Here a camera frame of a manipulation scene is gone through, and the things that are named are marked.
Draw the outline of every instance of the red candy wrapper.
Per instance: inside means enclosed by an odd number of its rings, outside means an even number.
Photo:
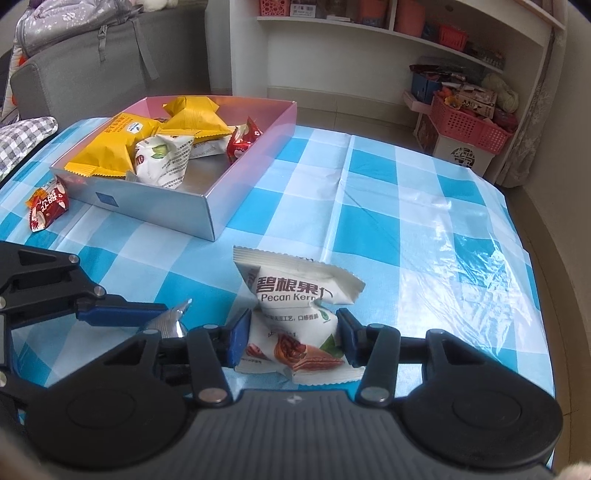
[[[228,142],[228,159],[230,164],[238,160],[250,148],[255,140],[262,135],[262,131],[255,125],[252,118],[248,117],[246,125],[236,127]]]
[[[68,210],[70,201],[60,179],[55,178],[37,189],[28,200],[29,226],[33,232],[45,230],[53,220]]]

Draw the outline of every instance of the blue checkered tablecloth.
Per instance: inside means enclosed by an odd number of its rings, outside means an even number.
[[[93,281],[130,301],[173,306],[192,297],[189,328],[222,324],[252,304],[233,245],[330,262],[367,283],[350,307],[362,323],[417,337],[446,329],[553,394],[529,256],[503,196],[470,170],[297,127],[216,242],[76,200],[48,230],[31,233],[25,199],[51,177],[49,165],[102,122],[68,128],[0,190],[0,239],[75,253]],[[62,317],[15,330],[13,339],[21,376],[49,385],[132,334]],[[279,374],[226,376],[235,393],[297,388]],[[401,366],[397,395],[420,378],[419,365]]]

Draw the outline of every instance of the pink storage crate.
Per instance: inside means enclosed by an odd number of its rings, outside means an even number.
[[[449,25],[439,26],[439,44],[454,50],[464,51],[468,34]]]
[[[505,142],[511,137],[501,127],[448,107],[437,95],[433,96],[429,118],[441,135],[469,143],[495,155],[501,152]]]
[[[261,0],[262,17],[289,17],[291,0]]]

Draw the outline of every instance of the screw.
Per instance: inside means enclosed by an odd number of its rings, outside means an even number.
[[[221,388],[204,388],[199,392],[199,400],[205,403],[220,403],[226,399],[228,392]]]
[[[370,403],[384,403],[389,397],[390,392],[382,387],[365,387],[361,391],[361,398]]]
[[[290,405],[297,405],[298,403],[301,403],[304,401],[304,399],[302,397],[300,397],[299,395],[293,394],[290,395],[289,397],[286,398],[287,403]]]

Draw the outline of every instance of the pecan image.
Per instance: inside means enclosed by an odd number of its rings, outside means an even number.
[[[306,345],[306,354],[304,358],[293,365],[292,370],[297,372],[314,371],[314,370],[330,370],[342,365],[343,361],[340,358],[335,358],[330,353],[320,350],[315,346]]]
[[[292,367],[306,355],[306,345],[285,333],[280,333],[275,345],[275,358],[282,364]]]
[[[261,360],[269,360],[267,356],[262,352],[262,350],[259,347],[257,347],[254,343],[249,343],[246,346],[246,354],[248,356],[260,358]]]

